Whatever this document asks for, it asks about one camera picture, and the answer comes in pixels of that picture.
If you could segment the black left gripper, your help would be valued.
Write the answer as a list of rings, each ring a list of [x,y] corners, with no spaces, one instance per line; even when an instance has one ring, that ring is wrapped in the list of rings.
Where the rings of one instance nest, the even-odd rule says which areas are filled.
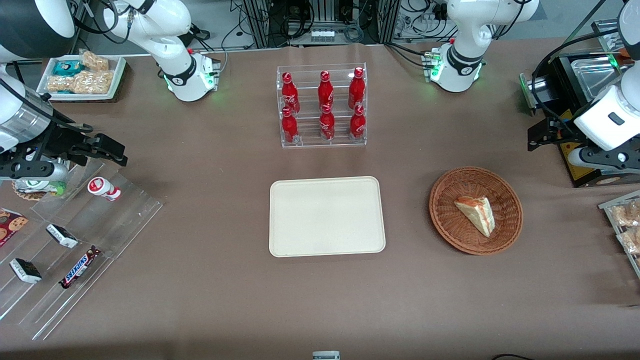
[[[533,152],[541,145],[560,145],[564,143],[582,144],[582,132],[573,119],[546,117],[527,130],[527,150]]]

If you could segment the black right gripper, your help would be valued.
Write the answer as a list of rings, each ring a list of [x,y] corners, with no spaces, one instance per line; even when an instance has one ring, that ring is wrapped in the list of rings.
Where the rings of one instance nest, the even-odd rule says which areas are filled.
[[[69,129],[50,123],[34,138],[34,166],[48,167],[47,158],[64,158],[82,166],[87,158],[98,158],[114,162],[120,167],[128,165],[125,146],[106,134],[98,133],[90,137],[76,129]]]

